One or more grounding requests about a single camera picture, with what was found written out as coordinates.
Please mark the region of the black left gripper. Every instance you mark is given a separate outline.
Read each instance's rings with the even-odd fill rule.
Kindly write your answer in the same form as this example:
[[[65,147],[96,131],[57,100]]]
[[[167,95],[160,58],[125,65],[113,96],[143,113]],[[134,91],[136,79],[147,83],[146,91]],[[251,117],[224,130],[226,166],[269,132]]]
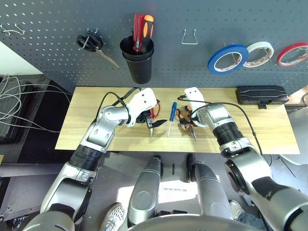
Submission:
[[[136,118],[136,123],[138,123],[138,124],[146,123],[148,129],[152,129],[152,128],[159,127],[162,124],[167,122],[167,120],[165,120],[165,119],[157,120],[157,121],[153,122],[151,115],[152,115],[152,113],[151,113],[150,109],[141,112],[140,115]]]

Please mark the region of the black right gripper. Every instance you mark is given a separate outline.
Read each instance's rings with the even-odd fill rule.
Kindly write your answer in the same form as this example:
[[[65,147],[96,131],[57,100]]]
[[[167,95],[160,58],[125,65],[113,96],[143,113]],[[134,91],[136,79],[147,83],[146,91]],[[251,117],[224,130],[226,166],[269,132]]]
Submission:
[[[192,120],[192,112],[187,112],[188,115],[188,122],[189,125],[187,126],[187,129],[192,128],[192,127],[196,127],[194,121]],[[178,115],[179,121],[182,125],[186,125],[187,124],[187,120],[184,116],[182,115]]]

